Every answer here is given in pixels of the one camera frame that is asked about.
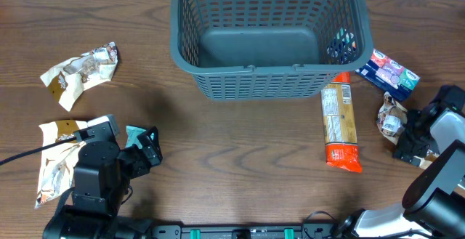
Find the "beige nut snack bag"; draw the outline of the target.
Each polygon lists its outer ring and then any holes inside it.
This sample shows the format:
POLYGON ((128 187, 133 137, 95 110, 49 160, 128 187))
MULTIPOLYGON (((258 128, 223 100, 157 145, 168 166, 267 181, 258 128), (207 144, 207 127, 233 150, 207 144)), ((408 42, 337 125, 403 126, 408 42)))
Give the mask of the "beige nut snack bag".
POLYGON ((403 144, 401 143, 401 135, 405 133, 407 121, 408 111, 389 92, 385 92, 376 125, 381 134, 395 145, 392 156, 421 169, 427 169, 439 154, 431 150, 428 144, 418 146, 412 139, 407 138, 403 144))

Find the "blue tissue multipack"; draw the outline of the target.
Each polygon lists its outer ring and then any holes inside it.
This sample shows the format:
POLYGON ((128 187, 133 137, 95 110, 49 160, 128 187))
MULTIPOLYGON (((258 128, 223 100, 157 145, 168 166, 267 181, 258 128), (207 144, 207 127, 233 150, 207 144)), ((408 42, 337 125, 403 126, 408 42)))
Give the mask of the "blue tissue multipack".
POLYGON ((415 89, 420 77, 377 49, 370 60, 356 74, 362 76, 398 101, 406 100, 415 89))

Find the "orange tan cracker package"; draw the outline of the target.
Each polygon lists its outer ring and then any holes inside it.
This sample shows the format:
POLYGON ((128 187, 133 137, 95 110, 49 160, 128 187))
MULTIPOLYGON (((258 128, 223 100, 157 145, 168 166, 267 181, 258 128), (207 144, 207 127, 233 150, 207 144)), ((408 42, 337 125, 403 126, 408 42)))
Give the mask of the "orange tan cracker package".
POLYGON ((349 72, 339 74, 320 92, 326 164, 361 173, 349 72))

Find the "grey plastic basket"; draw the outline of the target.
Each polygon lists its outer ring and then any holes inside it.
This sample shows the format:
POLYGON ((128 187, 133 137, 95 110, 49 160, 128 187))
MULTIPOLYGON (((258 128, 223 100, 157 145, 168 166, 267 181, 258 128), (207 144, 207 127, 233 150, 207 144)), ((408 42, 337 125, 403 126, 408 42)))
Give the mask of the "grey plastic basket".
POLYGON ((365 0, 171 0, 170 32, 213 100, 311 97, 373 51, 365 0))

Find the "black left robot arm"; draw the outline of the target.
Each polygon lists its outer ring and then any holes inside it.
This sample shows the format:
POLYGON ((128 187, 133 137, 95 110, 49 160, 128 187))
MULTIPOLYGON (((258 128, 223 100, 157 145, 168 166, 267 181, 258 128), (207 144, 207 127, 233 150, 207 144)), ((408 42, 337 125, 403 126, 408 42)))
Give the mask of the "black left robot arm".
POLYGON ((43 238, 152 238, 151 221, 118 217, 130 196, 130 180, 149 174, 163 160, 158 129, 152 127, 137 139, 142 147, 121 149, 108 122, 75 133, 85 141, 74 167, 74 187, 63 193, 43 238), (72 197, 67 205, 66 197, 72 197))

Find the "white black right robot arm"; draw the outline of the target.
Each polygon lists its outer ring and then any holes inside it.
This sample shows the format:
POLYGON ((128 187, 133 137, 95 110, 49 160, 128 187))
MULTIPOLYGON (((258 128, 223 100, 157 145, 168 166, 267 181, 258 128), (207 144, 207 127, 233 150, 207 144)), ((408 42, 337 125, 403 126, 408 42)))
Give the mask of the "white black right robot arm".
POLYGON ((406 190, 400 205, 360 210, 332 231, 342 238, 463 238, 464 90, 444 85, 423 110, 408 113, 396 150, 433 147, 439 157, 406 190))

